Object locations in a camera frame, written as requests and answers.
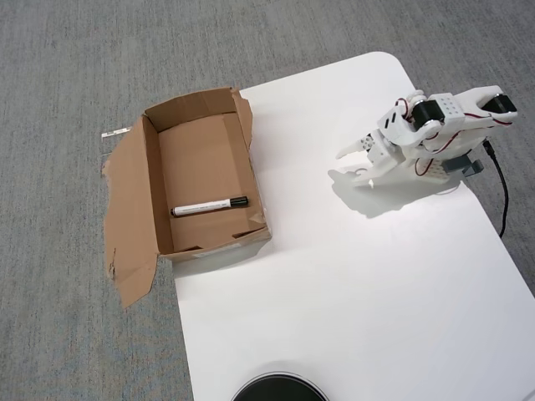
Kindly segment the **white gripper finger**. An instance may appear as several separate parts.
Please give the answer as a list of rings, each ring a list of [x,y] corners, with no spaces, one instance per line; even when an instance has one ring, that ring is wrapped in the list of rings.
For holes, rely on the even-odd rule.
[[[346,186],[370,186],[374,179],[373,173],[366,165],[350,165],[328,171],[335,184]]]
[[[363,151],[365,151],[366,153],[369,153],[374,145],[375,145],[375,140],[373,136],[371,134],[367,134],[365,137],[362,137],[356,142],[344,147],[342,150],[338,152],[335,158],[337,160],[340,160],[346,155],[363,152]]]

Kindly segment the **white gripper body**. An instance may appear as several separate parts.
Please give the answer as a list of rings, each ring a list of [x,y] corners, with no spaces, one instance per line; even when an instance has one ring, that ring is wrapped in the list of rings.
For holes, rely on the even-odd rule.
[[[371,145],[367,150],[367,158],[372,164],[369,173],[372,176],[384,176],[404,162],[399,146],[391,144],[379,130],[369,134]]]

